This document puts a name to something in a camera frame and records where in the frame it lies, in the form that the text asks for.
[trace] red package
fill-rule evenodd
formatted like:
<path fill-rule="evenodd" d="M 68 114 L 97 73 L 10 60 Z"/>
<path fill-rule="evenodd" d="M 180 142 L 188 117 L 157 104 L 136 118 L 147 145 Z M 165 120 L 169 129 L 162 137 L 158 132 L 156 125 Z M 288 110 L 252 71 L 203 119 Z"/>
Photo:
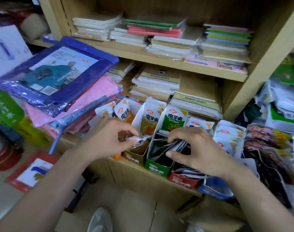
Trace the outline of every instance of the red package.
<path fill-rule="evenodd" d="M 29 191 L 59 160 L 58 156 L 37 150 L 5 180 L 19 191 Z"/>

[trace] shoe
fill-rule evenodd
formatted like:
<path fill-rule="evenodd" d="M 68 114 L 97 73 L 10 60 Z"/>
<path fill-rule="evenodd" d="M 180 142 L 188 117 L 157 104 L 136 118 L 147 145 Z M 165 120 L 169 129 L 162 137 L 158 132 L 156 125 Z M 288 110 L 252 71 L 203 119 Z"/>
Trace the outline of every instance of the shoe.
<path fill-rule="evenodd" d="M 107 209 L 98 208 L 94 212 L 87 232 L 113 232 L 113 222 Z"/>

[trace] raincoat package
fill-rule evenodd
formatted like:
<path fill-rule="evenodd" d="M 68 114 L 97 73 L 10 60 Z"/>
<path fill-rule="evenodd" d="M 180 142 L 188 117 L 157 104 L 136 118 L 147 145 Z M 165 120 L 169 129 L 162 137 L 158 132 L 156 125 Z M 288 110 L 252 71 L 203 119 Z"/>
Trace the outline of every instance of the raincoat package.
<path fill-rule="evenodd" d="M 56 117 L 118 61 L 65 36 L 0 77 L 0 90 Z"/>

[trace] finger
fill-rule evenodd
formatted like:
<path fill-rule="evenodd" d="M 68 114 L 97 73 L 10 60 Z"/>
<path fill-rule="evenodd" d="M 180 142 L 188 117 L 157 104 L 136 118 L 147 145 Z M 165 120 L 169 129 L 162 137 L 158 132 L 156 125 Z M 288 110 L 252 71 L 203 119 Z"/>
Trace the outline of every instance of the finger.
<path fill-rule="evenodd" d="M 183 155 L 177 151 L 168 151 L 165 153 L 167 157 L 171 158 L 172 160 L 189 166 L 190 156 Z"/>
<path fill-rule="evenodd" d="M 126 151 L 130 149 L 132 146 L 136 145 L 138 143 L 135 139 L 126 140 L 124 142 L 120 142 L 120 145 L 118 146 L 120 148 L 120 152 Z"/>
<path fill-rule="evenodd" d="M 167 142 L 171 143 L 175 139 L 182 139 L 187 141 L 186 139 L 189 134 L 185 129 L 186 128 L 184 127 L 180 127 L 169 132 Z"/>
<path fill-rule="evenodd" d="M 131 125 L 129 123 L 119 121 L 118 123 L 116 123 L 116 125 L 117 125 L 118 132 L 129 131 L 134 136 L 139 136 L 137 130 L 133 127 L 133 125 Z"/>

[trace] floor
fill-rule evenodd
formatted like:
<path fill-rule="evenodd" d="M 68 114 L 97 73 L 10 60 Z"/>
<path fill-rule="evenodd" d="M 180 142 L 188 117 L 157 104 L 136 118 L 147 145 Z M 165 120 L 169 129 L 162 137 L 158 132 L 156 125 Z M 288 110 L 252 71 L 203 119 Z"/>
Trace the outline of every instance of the floor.
<path fill-rule="evenodd" d="M 4 183 L 4 180 L 37 149 L 47 151 L 47 148 L 26 145 L 20 162 L 12 169 L 0 172 L 0 218 L 23 197 L 22 192 Z M 74 213 L 63 212 L 55 231 L 87 231 L 89 221 L 98 207 L 106 207 L 110 211 L 114 232 L 187 230 L 174 212 L 160 203 L 99 179 L 97 183 L 88 187 Z"/>

